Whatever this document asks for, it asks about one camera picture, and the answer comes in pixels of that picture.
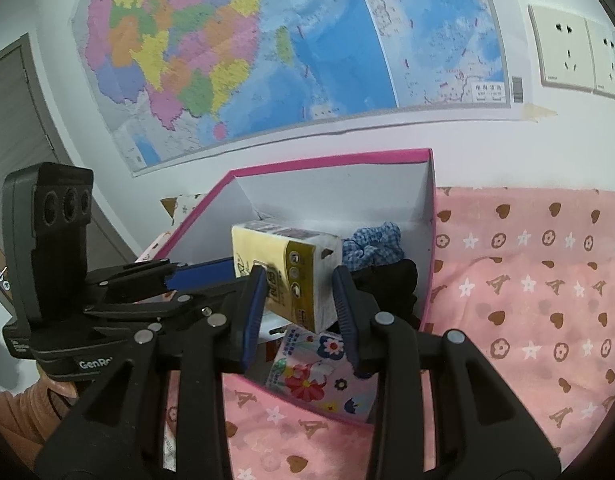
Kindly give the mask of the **left hand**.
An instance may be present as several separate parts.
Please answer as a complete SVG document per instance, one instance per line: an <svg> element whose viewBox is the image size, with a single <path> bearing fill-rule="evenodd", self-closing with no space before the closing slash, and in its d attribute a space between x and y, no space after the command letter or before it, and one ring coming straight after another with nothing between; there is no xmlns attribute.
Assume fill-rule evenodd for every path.
<svg viewBox="0 0 615 480"><path fill-rule="evenodd" d="M47 376L41 367L38 368L38 386L53 412L59 419L63 419L78 402L80 394L74 382L58 382Z"/></svg>

